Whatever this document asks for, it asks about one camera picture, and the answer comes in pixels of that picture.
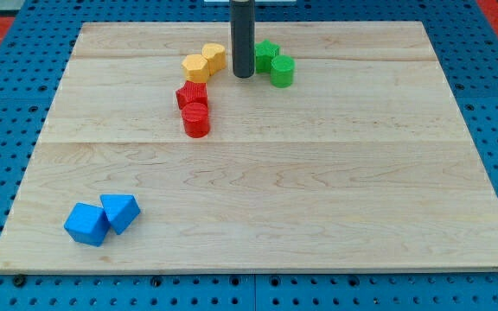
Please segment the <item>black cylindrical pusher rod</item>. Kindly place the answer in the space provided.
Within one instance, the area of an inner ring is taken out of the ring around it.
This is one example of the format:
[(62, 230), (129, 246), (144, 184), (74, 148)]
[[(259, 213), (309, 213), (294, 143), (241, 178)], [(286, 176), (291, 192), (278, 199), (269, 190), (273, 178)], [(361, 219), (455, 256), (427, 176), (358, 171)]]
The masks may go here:
[(255, 70), (255, 1), (230, 1), (230, 27), (233, 74), (250, 78)]

